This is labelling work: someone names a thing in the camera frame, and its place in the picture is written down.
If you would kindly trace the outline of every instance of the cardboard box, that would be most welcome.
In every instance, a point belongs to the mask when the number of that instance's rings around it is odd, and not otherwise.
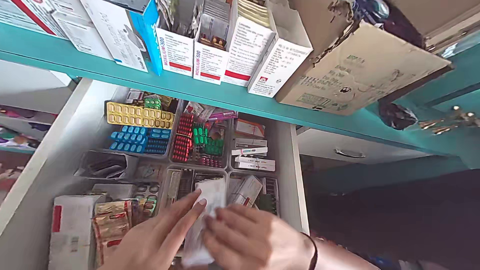
[[[265,126],[239,118],[235,121],[235,134],[264,138]]]
[[[195,36],[193,78],[219,85],[225,75],[230,53],[198,42],[200,30]]]
[[[56,10],[52,17],[77,50],[113,60],[80,0],[50,0],[50,2]]]
[[[269,171],[269,172],[275,171],[275,165],[256,164],[256,163],[249,163],[249,162],[236,162],[235,168],[261,170],[261,171]]]
[[[268,7],[276,34],[248,84],[248,92],[273,98],[313,47],[297,11],[271,2]]]
[[[95,203],[105,199],[105,195],[55,198],[48,270],[96,268],[92,217]]]
[[[349,115],[450,63],[366,23],[323,56],[350,25],[347,5],[331,12],[341,7],[329,8],[327,0],[290,4],[299,11],[314,51],[275,96],[280,103]]]
[[[269,16],[270,25],[273,25],[271,12]],[[239,16],[237,0],[232,2],[230,29],[227,38],[230,56],[222,80],[229,84],[247,86],[275,33],[271,28]]]
[[[268,147],[246,148],[246,149],[232,150],[232,156],[256,155],[256,154],[267,153],[267,152],[268,152]]]
[[[254,175],[249,175],[240,185],[235,194],[232,194],[228,199],[228,204],[241,204],[247,207],[252,207],[258,194],[262,190],[262,183]]]
[[[375,26],[360,27],[325,55],[280,103],[350,115],[450,64]]]
[[[150,60],[153,72],[160,75],[155,0],[133,1],[131,6],[107,0],[81,2],[117,64],[148,72],[145,61]]]
[[[163,69],[193,76],[193,38],[156,28]]]
[[[264,159],[248,158],[248,157],[240,157],[240,156],[235,157],[235,162],[245,162],[245,163],[275,166],[275,160],[264,160]]]
[[[0,23],[68,39],[52,17],[54,10],[48,1],[2,0]]]

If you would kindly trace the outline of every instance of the metal handle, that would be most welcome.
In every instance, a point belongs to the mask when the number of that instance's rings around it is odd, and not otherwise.
[[[353,159],[362,159],[366,157],[365,154],[363,153],[358,153],[358,152],[348,151],[348,150],[340,150],[340,149],[335,149],[335,154],[344,156],[347,158],[353,158]]]

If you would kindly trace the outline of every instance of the paper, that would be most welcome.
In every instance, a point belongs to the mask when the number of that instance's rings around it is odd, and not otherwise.
[[[201,199],[207,200],[207,206],[197,221],[193,224],[185,237],[185,246],[183,249],[182,264],[185,267],[193,265],[204,265],[214,262],[214,259],[208,253],[203,245],[201,232],[204,228],[204,216],[215,217],[215,209],[223,208],[227,204],[225,179],[203,180],[195,184],[195,189],[200,188],[202,193],[195,201],[195,204]]]

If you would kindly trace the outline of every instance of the medicine shelf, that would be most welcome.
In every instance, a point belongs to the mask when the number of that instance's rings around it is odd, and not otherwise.
[[[280,104],[274,98],[248,94],[247,88],[241,86],[214,85],[168,71],[157,76],[153,72],[145,73],[79,52],[67,40],[2,23],[0,59],[393,146],[434,154],[452,152],[433,143],[422,131],[401,132],[387,127],[367,109],[340,116]]]

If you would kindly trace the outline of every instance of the hand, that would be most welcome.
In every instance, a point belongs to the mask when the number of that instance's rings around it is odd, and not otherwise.
[[[161,215],[131,228],[99,270],[167,270],[187,231],[205,209],[205,199],[193,206],[200,193],[195,190]]]
[[[310,239],[265,211],[230,205],[207,217],[206,248],[225,270],[308,270]]]

